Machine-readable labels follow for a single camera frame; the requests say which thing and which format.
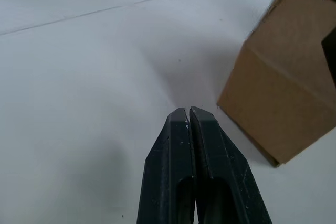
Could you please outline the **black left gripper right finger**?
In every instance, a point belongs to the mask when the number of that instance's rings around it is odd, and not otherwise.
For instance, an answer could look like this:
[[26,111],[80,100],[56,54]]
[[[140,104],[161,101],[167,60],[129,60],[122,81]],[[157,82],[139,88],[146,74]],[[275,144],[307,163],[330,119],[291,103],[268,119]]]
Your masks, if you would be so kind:
[[200,223],[271,223],[247,159],[210,113],[190,108]]

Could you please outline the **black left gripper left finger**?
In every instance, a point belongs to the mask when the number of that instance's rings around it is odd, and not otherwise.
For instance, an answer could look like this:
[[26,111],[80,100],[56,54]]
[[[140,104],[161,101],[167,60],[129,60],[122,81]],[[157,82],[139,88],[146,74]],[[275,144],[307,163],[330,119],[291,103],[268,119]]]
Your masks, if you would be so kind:
[[193,223],[195,176],[190,123],[178,108],[146,157],[137,223]]

